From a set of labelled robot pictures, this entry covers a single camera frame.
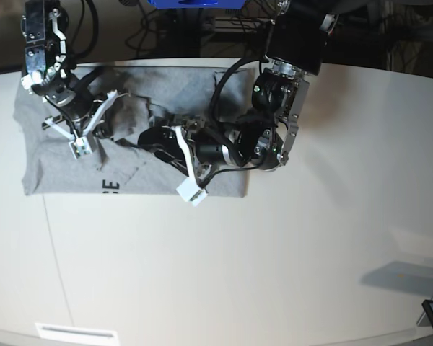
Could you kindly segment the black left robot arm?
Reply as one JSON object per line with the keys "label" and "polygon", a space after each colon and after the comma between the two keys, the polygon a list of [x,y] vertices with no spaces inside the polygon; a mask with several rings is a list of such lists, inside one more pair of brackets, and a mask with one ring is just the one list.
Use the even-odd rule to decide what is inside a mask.
{"label": "black left robot arm", "polygon": [[[140,134],[137,146],[199,187],[220,174],[284,166],[310,87],[305,77],[319,74],[338,17],[336,1],[280,1],[274,17],[258,25],[261,46],[222,74],[206,114],[174,117],[152,126]],[[223,92],[229,80],[250,63],[258,63],[259,72],[250,107],[241,115],[224,115]]]}

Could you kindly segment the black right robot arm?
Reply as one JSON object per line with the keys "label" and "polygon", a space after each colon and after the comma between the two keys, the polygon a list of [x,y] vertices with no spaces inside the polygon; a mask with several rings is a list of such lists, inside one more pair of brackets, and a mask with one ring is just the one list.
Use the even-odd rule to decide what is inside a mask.
{"label": "black right robot arm", "polygon": [[77,77],[76,53],[68,43],[67,11],[60,1],[26,1],[21,20],[25,39],[25,62],[21,84],[56,109],[56,116],[47,117],[42,129],[52,128],[70,141],[89,135],[111,138],[113,128],[106,115],[108,96],[94,95],[89,86],[105,69],[98,66]]}

